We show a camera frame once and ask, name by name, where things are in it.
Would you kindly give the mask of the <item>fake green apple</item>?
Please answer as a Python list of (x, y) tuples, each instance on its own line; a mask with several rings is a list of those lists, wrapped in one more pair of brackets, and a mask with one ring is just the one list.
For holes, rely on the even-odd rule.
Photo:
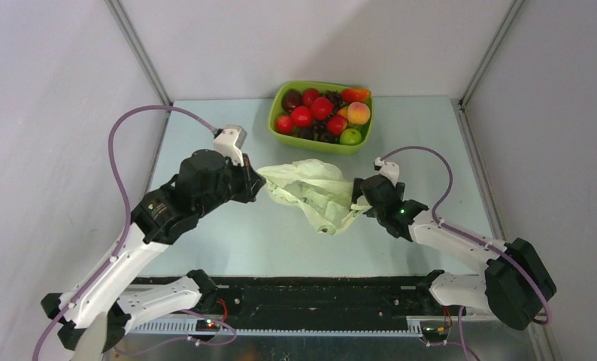
[(340, 145), (356, 146), (363, 142), (363, 136), (358, 129), (347, 128), (340, 134), (338, 140)]

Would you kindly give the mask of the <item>pale green plastic bag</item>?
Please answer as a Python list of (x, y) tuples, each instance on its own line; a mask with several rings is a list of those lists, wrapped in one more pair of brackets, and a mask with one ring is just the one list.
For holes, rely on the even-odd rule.
[(353, 202), (353, 182), (337, 166), (318, 159), (265, 166), (256, 172), (265, 178), (265, 190), (274, 202), (300, 208), (320, 233), (340, 234), (371, 210), (364, 197), (359, 204)]

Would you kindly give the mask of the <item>fake peach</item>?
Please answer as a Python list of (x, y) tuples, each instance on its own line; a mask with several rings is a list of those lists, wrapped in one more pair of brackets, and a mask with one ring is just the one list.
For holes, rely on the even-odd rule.
[(371, 109), (362, 102), (350, 103), (347, 107), (347, 120), (353, 125), (365, 125), (371, 118)]

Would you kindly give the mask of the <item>dark purple fake plum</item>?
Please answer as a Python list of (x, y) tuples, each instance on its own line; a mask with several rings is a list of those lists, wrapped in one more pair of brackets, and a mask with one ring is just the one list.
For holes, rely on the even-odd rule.
[(318, 141), (328, 144), (336, 144), (337, 137), (333, 135), (331, 132), (323, 132), (318, 135)]

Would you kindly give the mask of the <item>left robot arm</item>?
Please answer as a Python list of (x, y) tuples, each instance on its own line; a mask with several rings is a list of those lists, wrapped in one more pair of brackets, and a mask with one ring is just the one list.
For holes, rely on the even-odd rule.
[(146, 292), (124, 296), (138, 274), (201, 218), (233, 201), (256, 200), (265, 178), (248, 156), (233, 161), (215, 150), (198, 150), (180, 164), (177, 174), (148, 192), (130, 213), (119, 238), (99, 264), (72, 290), (48, 293), (44, 313), (61, 324), (62, 346), (75, 350), (99, 314), (108, 318), (104, 350), (110, 350), (136, 326), (181, 310), (208, 313), (216, 307), (217, 285), (202, 270)]

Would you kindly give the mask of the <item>red fake apple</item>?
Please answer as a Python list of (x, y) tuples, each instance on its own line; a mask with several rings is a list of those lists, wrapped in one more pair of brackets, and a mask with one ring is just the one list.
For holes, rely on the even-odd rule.
[(310, 107), (315, 120), (323, 121), (332, 113), (333, 104), (323, 96), (317, 98)]

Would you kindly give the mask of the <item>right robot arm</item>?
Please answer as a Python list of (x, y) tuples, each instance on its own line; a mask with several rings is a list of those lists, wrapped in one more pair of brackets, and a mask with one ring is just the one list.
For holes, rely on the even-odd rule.
[(533, 245), (506, 242), (434, 219), (428, 206), (403, 198), (405, 185), (376, 174), (353, 182), (352, 203), (366, 201), (366, 212), (391, 236), (441, 251), (471, 269), (469, 275), (430, 272), (417, 285), (417, 304), (426, 314), (445, 306), (466, 306), (495, 315), (506, 326), (524, 330), (557, 292)]

